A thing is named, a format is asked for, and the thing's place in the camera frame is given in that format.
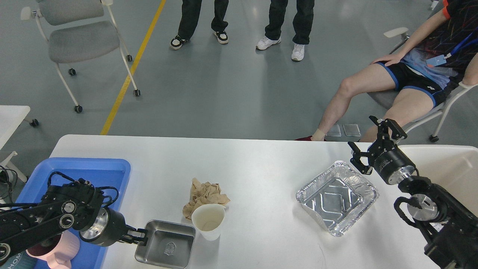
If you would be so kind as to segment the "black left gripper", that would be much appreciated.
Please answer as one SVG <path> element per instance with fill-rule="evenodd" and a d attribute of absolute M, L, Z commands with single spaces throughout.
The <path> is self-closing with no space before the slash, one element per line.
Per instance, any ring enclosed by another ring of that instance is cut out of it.
<path fill-rule="evenodd" d="M 146 245 L 147 235 L 148 230 L 128 230 L 124 216 L 109 208 L 101 208 L 92 226 L 79 232 L 80 239 L 101 247 L 116 242 Z"/>

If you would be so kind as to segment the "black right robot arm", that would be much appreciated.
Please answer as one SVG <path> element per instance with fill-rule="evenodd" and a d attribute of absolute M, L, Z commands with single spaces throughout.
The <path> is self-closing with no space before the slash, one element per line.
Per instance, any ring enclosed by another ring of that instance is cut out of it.
<path fill-rule="evenodd" d="M 407 137 L 392 119 L 369 116 L 377 126 L 377 138 L 366 152 L 354 142 L 351 163 L 360 173 L 376 171 L 388 185 L 409 194 L 393 204 L 399 217 L 420 230 L 427 241 L 424 253 L 441 269 L 476 269 L 478 267 L 477 216 L 442 186 L 420 176 L 416 165 L 398 148 L 394 139 Z"/>

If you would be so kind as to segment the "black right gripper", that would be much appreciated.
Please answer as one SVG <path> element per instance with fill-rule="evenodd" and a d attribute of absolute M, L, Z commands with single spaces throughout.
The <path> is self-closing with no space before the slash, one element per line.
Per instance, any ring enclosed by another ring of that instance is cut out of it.
<path fill-rule="evenodd" d="M 415 164 L 395 143 L 396 140 L 406 139 L 407 133 L 393 119 L 382 120 L 372 115 L 369 119 L 378 128 L 377 138 L 369 150 L 378 150 L 378 152 L 370 157 L 369 152 L 361 152 L 354 142 L 349 141 L 348 145 L 352 149 L 350 162 L 363 175 L 370 175 L 374 168 L 386 184 L 399 184 L 416 170 Z M 362 157 L 370 157 L 369 165 L 362 163 Z"/>

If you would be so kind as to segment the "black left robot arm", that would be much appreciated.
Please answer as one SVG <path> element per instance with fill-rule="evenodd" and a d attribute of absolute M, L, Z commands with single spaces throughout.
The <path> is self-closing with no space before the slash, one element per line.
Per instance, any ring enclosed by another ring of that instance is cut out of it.
<path fill-rule="evenodd" d="M 70 228 L 79 231 L 82 241 L 101 247 L 116 242 L 146 245 L 148 231 L 127 225 L 124 216 L 110 208 L 116 198 L 106 195 L 106 189 L 116 190 L 55 171 L 39 203 L 2 204 L 1 264 Z"/>

